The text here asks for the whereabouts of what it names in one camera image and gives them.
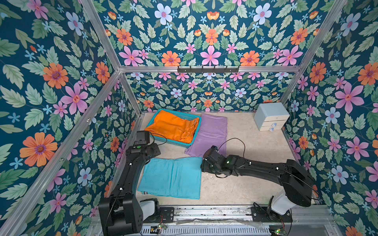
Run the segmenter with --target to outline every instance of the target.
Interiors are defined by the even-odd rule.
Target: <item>purple towel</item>
[[[227,117],[203,114],[201,126],[194,143],[185,150],[190,156],[203,157],[212,145],[219,147],[227,138]],[[226,156],[226,143],[219,153]]]

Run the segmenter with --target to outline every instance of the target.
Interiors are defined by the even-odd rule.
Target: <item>blue basket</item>
[[[190,147],[190,145],[192,145],[194,143],[194,140],[195,138],[197,137],[197,134],[198,134],[198,130],[200,129],[200,125],[201,125],[201,117],[200,116],[196,116],[196,115],[191,115],[191,114],[188,114],[188,113],[183,113],[183,112],[178,112],[178,111],[171,111],[171,110],[167,110],[167,109],[159,109],[155,115],[152,117],[152,119],[150,120],[150,122],[148,123],[147,126],[150,126],[153,124],[154,120],[155,120],[155,117],[159,114],[160,111],[166,111],[166,112],[169,112],[169,113],[172,113],[173,115],[175,116],[178,116],[180,117],[181,119],[184,119],[184,120],[194,120],[195,118],[199,118],[199,123],[197,125],[197,129],[194,133],[194,137],[193,137],[193,140],[191,143],[182,143],[182,142],[178,142],[178,141],[174,141],[174,140],[170,140],[170,139],[167,139],[167,143],[170,143],[170,144],[174,144],[174,145],[177,145],[177,146],[181,146],[181,147],[185,147],[185,148],[188,148]],[[165,142],[166,139],[163,138],[163,137],[159,137],[159,136],[155,136],[155,140],[157,141],[161,141],[161,142]]]

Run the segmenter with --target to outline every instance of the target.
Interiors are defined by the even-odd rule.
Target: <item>orange cloth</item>
[[[184,120],[172,113],[160,111],[153,124],[144,130],[160,134],[170,140],[191,143],[199,121],[199,118]]]

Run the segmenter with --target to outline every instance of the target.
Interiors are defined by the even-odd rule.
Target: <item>turquoise towel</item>
[[[152,158],[144,166],[138,191],[155,196],[200,199],[201,157]]]

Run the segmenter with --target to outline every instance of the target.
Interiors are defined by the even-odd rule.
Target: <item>small drawer cabinet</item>
[[[254,117],[260,131],[280,130],[288,118],[289,113],[280,102],[260,104]]]

